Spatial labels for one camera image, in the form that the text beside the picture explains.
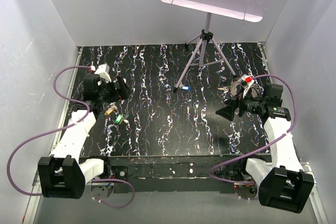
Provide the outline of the blue tagged key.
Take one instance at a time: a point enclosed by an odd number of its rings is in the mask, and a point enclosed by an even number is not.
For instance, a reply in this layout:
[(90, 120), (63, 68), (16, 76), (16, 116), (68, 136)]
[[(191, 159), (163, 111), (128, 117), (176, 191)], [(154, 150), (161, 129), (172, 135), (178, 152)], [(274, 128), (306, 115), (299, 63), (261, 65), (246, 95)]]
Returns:
[(185, 90), (185, 91), (190, 91), (191, 87), (190, 86), (181, 85), (180, 89)]

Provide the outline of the silver keyring holder with keys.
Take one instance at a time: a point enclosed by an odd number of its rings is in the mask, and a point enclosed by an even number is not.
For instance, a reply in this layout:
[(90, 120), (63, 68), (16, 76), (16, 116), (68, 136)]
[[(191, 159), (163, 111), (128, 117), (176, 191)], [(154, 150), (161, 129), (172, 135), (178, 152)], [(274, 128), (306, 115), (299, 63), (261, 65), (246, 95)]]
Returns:
[(242, 98), (257, 98), (261, 95), (261, 88), (259, 85), (255, 84), (244, 84), (243, 81), (238, 80), (233, 81), (229, 86), (217, 88), (220, 91), (228, 92), (232, 97), (236, 95), (241, 95)]

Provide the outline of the black base frame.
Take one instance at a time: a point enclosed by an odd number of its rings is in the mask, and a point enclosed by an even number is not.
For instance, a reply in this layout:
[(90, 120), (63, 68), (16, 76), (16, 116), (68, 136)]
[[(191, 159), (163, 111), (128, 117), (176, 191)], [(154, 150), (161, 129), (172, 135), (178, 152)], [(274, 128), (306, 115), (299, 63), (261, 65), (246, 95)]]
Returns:
[(209, 177), (215, 165), (236, 158), (223, 155), (100, 156), (102, 178), (129, 182), (139, 192), (218, 191), (234, 193), (234, 185)]

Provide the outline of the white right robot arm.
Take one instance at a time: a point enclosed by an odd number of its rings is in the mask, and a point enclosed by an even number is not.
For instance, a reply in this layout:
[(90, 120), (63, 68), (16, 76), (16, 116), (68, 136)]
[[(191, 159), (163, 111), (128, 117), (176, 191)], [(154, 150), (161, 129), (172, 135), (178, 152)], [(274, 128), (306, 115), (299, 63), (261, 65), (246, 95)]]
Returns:
[(258, 187), (261, 205), (299, 214), (302, 212), (314, 186), (311, 174), (305, 173), (296, 155), (292, 140), (291, 116), (282, 107), (283, 87), (268, 83), (261, 95), (251, 83), (237, 83), (238, 92), (225, 101), (216, 114), (232, 121), (235, 111), (256, 114), (262, 120), (270, 144), (272, 165), (255, 155), (238, 166), (242, 180), (253, 179)]

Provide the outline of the green tagged key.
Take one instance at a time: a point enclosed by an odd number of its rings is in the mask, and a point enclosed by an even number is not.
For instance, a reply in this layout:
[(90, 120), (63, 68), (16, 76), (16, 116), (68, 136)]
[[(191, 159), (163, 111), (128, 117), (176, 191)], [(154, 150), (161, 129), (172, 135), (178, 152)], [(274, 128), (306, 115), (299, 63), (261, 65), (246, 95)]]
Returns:
[(122, 122), (122, 120), (123, 120), (123, 115), (122, 114), (118, 114), (118, 116), (115, 119), (115, 123), (119, 124), (119, 123)]

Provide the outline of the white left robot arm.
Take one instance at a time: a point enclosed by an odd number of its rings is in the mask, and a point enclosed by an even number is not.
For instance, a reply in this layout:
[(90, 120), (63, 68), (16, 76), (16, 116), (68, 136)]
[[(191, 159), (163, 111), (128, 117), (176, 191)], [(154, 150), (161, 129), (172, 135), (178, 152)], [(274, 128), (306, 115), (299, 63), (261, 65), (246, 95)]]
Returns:
[(42, 195), (47, 198), (81, 198), (92, 179), (106, 182), (112, 170), (100, 158), (79, 162), (81, 149), (105, 103), (126, 100), (130, 94), (122, 77), (112, 81), (106, 71), (96, 71), (83, 80), (82, 101), (88, 105), (73, 111), (68, 128), (48, 157), (41, 157), (38, 173)]

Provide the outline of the yellow tagged key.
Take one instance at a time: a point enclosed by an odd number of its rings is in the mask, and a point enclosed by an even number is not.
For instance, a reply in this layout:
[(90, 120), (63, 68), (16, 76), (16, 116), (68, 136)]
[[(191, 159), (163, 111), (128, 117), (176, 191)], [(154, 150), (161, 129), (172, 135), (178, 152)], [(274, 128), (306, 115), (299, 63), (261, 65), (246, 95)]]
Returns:
[(115, 110), (117, 109), (116, 105), (113, 104), (112, 106), (108, 107), (105, 111), (105, 115), (108, 116), (110, 114), (112, 114)]

